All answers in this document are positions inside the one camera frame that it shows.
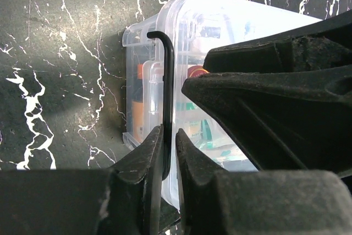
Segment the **clear box lid with handle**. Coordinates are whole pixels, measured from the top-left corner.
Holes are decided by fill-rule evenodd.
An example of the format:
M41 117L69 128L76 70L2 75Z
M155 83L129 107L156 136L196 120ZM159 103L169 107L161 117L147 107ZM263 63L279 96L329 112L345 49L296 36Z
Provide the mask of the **clear box lid with handle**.
M308 15L246 0L167 2L158 13L156 26L158 31L168 35L174 47L173 134L179 129L185 131L186 122L213 119L182 93L190 65L204 68L205 57L213 48L259 39L316 22L317 18ZM255 170L248 158L217 164L229 171Z

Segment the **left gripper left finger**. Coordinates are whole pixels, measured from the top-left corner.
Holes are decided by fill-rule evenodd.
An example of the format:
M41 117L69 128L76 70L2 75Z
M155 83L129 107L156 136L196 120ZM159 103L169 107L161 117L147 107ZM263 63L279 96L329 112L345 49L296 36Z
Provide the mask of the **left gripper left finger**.
M1 172L1 234L157 234L163 127L98 170Z

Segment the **brown bottle orange cap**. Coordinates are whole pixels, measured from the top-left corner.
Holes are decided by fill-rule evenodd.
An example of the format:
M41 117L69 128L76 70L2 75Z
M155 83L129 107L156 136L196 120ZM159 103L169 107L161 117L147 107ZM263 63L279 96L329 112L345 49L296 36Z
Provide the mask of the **brown bottle orange cap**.
M133 98L132 98L132 119L133 119L133 137L138 143L143 141L143 64L139 63L134 68L133 77Z

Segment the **small brown round tin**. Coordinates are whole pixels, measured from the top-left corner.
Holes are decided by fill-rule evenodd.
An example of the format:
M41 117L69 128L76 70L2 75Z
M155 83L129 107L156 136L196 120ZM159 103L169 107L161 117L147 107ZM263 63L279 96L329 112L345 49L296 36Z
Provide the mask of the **small brown round tin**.
M208 74L208 71L201 65L190 65L187 69L187 78L194 78L204 74Z

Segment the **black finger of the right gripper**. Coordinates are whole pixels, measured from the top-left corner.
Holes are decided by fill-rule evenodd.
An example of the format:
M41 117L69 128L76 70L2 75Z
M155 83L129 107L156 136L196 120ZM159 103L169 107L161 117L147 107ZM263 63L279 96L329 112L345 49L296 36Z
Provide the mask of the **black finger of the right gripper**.
M295 73L212 73L183 94L261 170L351 175L351 66Z

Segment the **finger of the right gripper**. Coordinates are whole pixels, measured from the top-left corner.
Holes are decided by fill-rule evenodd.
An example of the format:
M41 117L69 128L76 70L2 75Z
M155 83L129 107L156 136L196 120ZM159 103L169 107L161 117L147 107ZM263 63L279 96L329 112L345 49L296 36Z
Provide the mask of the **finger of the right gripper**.
M351 11L279 34L211 49L210 73L309 72L351 64Z

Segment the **clear first aid box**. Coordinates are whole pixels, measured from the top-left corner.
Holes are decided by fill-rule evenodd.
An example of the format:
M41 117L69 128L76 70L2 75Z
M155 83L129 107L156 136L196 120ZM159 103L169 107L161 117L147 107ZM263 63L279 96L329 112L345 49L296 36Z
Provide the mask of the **clear first aid box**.
M133 137L132 98L134 68L143 64L143 141L150 131L162 123L164 48L159 39L150 39L148 32L157 31L158 15L129 26L123 33L126 50L126 132L123 142L132 149L139 146Z

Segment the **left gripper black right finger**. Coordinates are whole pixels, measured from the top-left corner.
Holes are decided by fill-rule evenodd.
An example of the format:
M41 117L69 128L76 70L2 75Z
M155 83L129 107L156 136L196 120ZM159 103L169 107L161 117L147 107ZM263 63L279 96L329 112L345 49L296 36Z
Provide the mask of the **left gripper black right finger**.
M179 130L183 234L351 234L351 194L328 171L229 172Z

